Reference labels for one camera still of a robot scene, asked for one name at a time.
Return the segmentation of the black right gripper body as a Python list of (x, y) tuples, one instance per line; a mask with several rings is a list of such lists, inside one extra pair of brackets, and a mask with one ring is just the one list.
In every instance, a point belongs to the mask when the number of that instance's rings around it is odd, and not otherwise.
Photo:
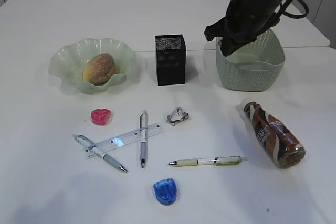
[(235, 0), (225, 16), (225, 37), (247, 42), (268, 22), (282, 0)]

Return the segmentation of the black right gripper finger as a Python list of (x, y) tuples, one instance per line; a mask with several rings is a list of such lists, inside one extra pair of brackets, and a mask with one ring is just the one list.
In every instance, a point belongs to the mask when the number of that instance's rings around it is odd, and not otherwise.
[(221, 43), (221, 52), (224, 57), (230, 56), (234, 52), (236, 52), (238, 49), (241, 47), (252, 43), (254, 40), (248, 40), (244, 42), (236, 42), (235, 40), (228, 38), (228, 37), (223, 37), (222, 40), (220, 41)]
[(225, 35), (225, 18), (212, 25), (209, 25), (204, 30), (204, 36), (207, 41), (213, 41), (215, 37), (224, 37)]

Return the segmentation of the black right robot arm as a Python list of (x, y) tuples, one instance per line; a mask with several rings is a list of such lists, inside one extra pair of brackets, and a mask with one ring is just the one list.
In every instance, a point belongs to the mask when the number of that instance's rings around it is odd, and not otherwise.
[(302, 19), (308, 13), (304, 0), (230, 0), (225, 17), (207, 26), (204, 36), (222, 38), (221, 52), (229, 56), (276, 26), (282, 15)]

